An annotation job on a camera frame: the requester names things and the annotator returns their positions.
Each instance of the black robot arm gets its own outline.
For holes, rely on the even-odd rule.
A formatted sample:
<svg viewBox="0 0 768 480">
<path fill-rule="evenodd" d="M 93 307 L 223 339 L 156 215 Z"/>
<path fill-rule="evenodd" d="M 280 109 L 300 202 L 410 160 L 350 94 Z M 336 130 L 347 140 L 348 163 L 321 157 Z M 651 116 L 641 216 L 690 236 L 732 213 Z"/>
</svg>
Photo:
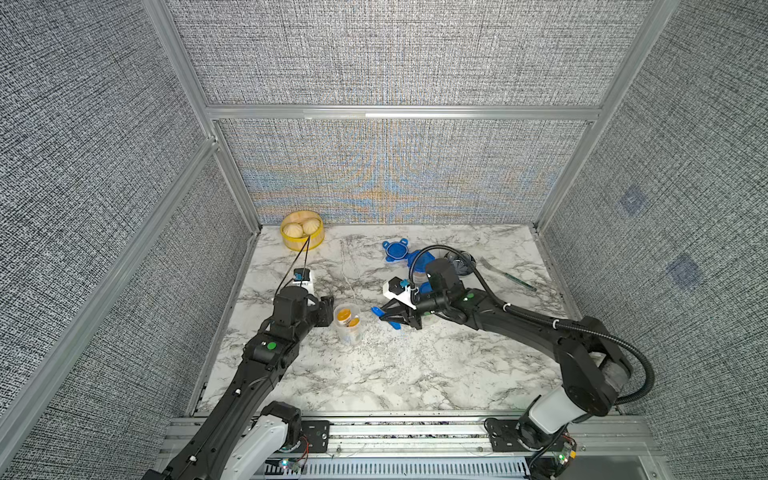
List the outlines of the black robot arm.
<svg viewBox="0 0 768 480">
<path fill-rule="evenodd" d="M 518 421 L 516 435 L 529 449 L 544 448 L 569 422 L 607 415 L 614 405 L 639 398 L 653 385 L 653 370 L 644 356 L 610 335 L 596 318 L 586 316 L 580 322 L 552 318 L 503 303 L 488 288 L 467 289 L 444 258 L 427 264 L 426 273 L 432 288 L 427 294 L 419 295 L 411 282 L 399 278 L 384 286 L 384 294 L 391 300 L 380 309 L 382 320 L 421 329 L 422 314 L 434 313 L 475 330 L 517 340 L 560 364 L 562 386 L 536 399 Z M 476 270 L 475 274 L 487 287 Z M 646 371 L 641 392 L 627 397 L 620 397 L 620 392 L 633 369 L 619 345 L 631 348 Z"/>
<path fill-rule="evenodd" d="M 301 341 L 313 327 L 328 326 L 332 319 L 332 296 L 318 300 L 300 286 L 282 288 L 275 296 L 273 315 L 243 348 L 232 383 L 205 423 L 162 473 L 150 470 L 144 480 L 221 478 L 253 413 L 299 355 Z M 284 445 L 299 441 L 300 410 L 272 402 L 262 411 L 267 414 L 288 424 Z"/>
</svg>

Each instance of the textured wall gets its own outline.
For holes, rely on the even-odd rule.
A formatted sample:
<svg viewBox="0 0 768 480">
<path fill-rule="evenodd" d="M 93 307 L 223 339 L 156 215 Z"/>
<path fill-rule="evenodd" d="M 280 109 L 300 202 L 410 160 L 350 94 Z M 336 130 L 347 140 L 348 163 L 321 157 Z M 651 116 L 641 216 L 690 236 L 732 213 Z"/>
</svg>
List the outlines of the textured wall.
<svg viewBox="0 0 768 480">
<path fill-rule="evenodd" d="M 768 4 L 685 0 L 545 231 L 679 480 L 765 478 Z"/>
<path fill-rule="evenodd" d="M 651 2 L 168 0 L 231 104 L 597 104 Z"/>
<path fill-rule="evenodd" d="M 581 121 L 222 121 L 265 223 L 533 222 Z"/>
<path fill-rule="evenodd" d="M 139 0 L 3 4 L 0 415 L 202 140 Z"/>
<path fill-rule="evenodd" d="M 2 478 L 140 478 L 192 396 L 249 236 L 209 161 Z"/>
</svg>

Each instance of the white marble surface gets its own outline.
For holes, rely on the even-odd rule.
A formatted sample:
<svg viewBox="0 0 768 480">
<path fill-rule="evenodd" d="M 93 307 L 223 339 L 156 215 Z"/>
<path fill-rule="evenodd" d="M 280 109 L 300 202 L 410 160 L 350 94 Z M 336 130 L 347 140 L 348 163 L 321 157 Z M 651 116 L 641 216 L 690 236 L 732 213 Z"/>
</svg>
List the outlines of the white marble surface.
<svg viewBox="0 0 768 480">
<path fill-rule="evenodd" d="M 481 267 L 502 299 L 564 316 L 527 226 L 328 227 L 325 241 L 310 251 L 307 262 L 316 275 L 316 295 L 333 294 L 337 304 L 358 304 L 365 336 L 350 347 L 330 328 L 313 329 L 265 405 L 280 400 L 305 411 L 524 409 L 560 382 L 553 360 L 501 335 L 445 320 L 421 331 L 398 331 L 379 321 L 370 307 L 386 302 L 382 284 L 407 276 L 404 262 L 384 261 L 381 243 L 401 237 L 409 239 L 411 251 L 442 243 L 485 257 L 538 289 L 531 292 Z M 226 389 L 243 344 L 272 313 L 275 286 L 295 255 L 282 244 L 278 227 L 264 227 L 197 415 L 206 415 Z M 479 287 L 473 276 L 462 279 L 466 286 Z"/>
</svg>

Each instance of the blue tape mark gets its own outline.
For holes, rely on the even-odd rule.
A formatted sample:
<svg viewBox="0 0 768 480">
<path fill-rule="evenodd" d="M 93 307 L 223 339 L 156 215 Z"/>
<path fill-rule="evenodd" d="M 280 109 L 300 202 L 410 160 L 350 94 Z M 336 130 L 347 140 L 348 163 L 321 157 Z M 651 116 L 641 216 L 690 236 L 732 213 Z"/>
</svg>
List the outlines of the blue tape mark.
<svg viewBox="0 0 768 480">
<path fill-rule="evenodd" d="M 626 193 L 619 199 L 619 205 L 624 208 L 627 215 L 636 217 L 640 215 L 647 198 L 637 185 L 631 185 Z"/>
<path fill-rule="evenodd" d="M 701 269 L 687 253 L 681 253 L 667 264 L 667 275 L 681 290 L 692 290 L 703 281 Z"/>
</svg>

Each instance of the metal grate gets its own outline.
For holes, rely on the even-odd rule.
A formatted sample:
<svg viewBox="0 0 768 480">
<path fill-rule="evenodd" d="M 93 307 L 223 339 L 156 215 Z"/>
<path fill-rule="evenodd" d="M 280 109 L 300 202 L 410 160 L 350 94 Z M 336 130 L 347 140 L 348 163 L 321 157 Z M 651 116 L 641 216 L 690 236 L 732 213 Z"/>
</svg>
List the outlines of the metal grate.
<svg viewBox="0 0 768 480">
<path fill-rule="evenodd" d="M 268 465 L 266 477 L 299 478 Z M 524 478 L 525 458 L 311 458 L 301 478 Z"/>
</svg>

